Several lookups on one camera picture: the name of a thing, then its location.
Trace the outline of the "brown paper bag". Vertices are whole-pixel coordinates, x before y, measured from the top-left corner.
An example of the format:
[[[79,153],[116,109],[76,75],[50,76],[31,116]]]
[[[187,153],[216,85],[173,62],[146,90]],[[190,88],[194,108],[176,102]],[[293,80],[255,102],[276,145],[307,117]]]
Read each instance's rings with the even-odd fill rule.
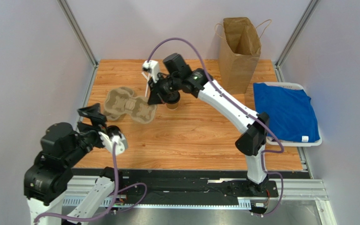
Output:
[[[268,19],[255,26],[247,17],[228,17],[215,26],[222,27],[218,66],[222,87],[230,94],[244,94],[261,56],[261,37],[272,20]],[[267,23],[261,34],[257,28]]]

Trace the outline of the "kraft paper cup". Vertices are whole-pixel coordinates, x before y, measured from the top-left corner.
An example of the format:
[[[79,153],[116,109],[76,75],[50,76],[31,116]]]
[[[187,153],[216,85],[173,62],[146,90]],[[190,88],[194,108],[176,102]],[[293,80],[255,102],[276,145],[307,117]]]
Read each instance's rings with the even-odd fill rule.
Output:
[[[166,107],[169,109],[169,110],[176,110],[179,106],[179,103],[176,102],[176,103],[166,103]]]

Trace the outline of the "cardboard cup carrier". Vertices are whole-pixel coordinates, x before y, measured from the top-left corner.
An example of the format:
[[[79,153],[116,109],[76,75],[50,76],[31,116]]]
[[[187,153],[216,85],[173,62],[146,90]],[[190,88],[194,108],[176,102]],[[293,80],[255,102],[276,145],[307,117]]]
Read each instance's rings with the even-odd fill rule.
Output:
[[[136,95],[129,87],[119,87],[107,93],[103,114],[111,121],[129,115],[135,122],[148,124],[154,120],[156,110],[157,106],[149,105],[145,96]]]

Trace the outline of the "black coffee cup lid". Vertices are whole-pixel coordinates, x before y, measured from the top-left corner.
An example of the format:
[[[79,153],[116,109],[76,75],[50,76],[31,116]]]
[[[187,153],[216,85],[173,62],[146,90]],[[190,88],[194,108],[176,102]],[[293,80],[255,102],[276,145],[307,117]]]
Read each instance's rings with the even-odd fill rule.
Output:
[[[180,93],[178,91],[169,93],[165,96],[165,102],[167,104],[176,104],[180,100]]]

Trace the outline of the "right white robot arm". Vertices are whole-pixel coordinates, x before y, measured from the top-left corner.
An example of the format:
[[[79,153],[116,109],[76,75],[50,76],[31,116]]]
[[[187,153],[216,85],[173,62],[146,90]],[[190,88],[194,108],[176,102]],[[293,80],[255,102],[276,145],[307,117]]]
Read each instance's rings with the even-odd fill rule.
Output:
[[[215,108],[240,132],[235,146],[245,155],[247,178],[257,189],[262,190],[268,182],[262,159],[268,133],[266,128],[270,120],[268,114],[257,113],[243,105],[202,68],[192,70],[178,53],[166,57],[163,63],[167,75],[160,71],[159,63],[155,60],[147,60],[142,64],[142,70],[150,76],[148,104],[175,104],[180,99],[181,90]]]

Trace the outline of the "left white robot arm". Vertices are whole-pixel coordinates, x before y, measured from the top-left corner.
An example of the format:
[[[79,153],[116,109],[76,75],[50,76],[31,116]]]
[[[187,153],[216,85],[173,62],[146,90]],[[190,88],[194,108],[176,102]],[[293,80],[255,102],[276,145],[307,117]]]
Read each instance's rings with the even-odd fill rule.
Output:
[[[51,125],[41,138],[41,151],[24,176],[24,195],[33,225],[86,225],[99,219],[96,211],[109,194],[117,196],[123,173],[117,166],[106,167],[91,191],[68,215],[62,214],[73,167],[94,148],[107,149],[116,156],[127,148],[117,126],[108,126],[100,104],[78,109],[91,124],[78,122],[77,129],[67,122]]]

